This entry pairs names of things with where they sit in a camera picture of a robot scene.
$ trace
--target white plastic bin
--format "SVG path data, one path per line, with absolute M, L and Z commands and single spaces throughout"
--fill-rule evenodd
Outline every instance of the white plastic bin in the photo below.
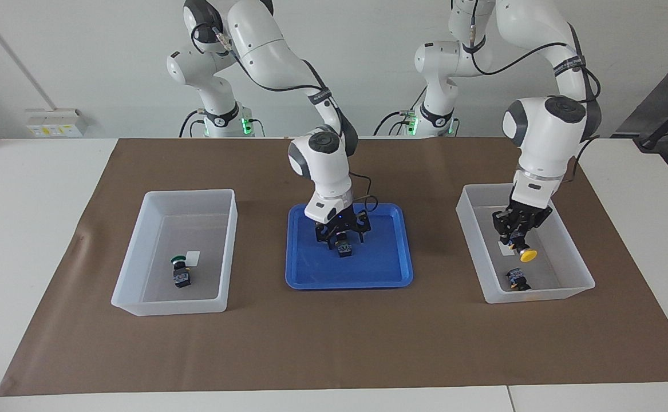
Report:
M 525 238 L 528 245 L 538 250 L 537 258 L 522 263 L 516 253 L 504 256 L 491 214 L 506 208 L 511 190 L 511 183 L 467 185 L 456 207 L 486 302 L 564 299 L 595 287 L 552 203 L 553 213 Z M 514 268 L 522 268 L 531 290 L 520 292 L 509 287 L 506 274 Z
M 146 193 L 112 305 L 137 316 L 226 310 L 236 229 L 231 189 Z M 189 251 L 200 252 L 192 284 L 177 288 L 171 258 Z

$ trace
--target blue tray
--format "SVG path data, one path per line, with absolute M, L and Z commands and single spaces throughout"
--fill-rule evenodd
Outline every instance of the blue tray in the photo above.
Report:
M 408 238 L 402 210 L 381 203 L 369 213 L 372 230 L 365 242 L 349 232 L 351 256 L 339 257 L 336 250 L 316 241 L 315 224 L 297 204 L 288 214 L 286 282 L 297 290 L 382 289 L 405 287 L 413 281 Z M 355 204 L 360 211 L 363 204 Z

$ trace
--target wall outlet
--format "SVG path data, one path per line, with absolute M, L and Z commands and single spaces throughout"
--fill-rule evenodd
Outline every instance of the wall outlet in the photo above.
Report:
M 61 117 L 59 128 L 66 137 L 84 137 L 87 131 L 87 122 L 79 116 Z
M 26 127 L 35 137 L 84 137 L 87 122 L 75 109 L 26 110 Z
M 34 137 L 49 137 L 51 134 L 49 130 L 44 128 L 44 121 L 46 117 L 31 117 L 26 122 L 26 127 L 31 132 L 31 135 Z
M 57 124 L 61 122 L 61 117 L 47 117 L 44 120 L 44 129 L 49 131 L 49 136 L 51 137 L 64 137 L 64 131 L 61 130 L 61 127 Z

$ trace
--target sticker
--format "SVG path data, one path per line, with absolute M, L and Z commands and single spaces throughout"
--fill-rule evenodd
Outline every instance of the sticker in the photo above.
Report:
M 501 251 L 502 256 L 514 256 L 515 251 L 511 250 L 509 246 L 504 245 L 502 242 L 496 242 L 499 245 L 499 251 Z
M 187 251 L 187 268 L 193 268 L 199 264 L 200 251 Z

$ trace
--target white table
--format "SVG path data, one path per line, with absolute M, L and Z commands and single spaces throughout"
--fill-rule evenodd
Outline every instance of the white table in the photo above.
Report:
M 116 139 L 0 141 L 0 381 Z M 602 139 L 583 169 L 668 318 L 668 167 Z M 668 383 L 445 389 L 82 394 L 0 410 L 668 410 Z

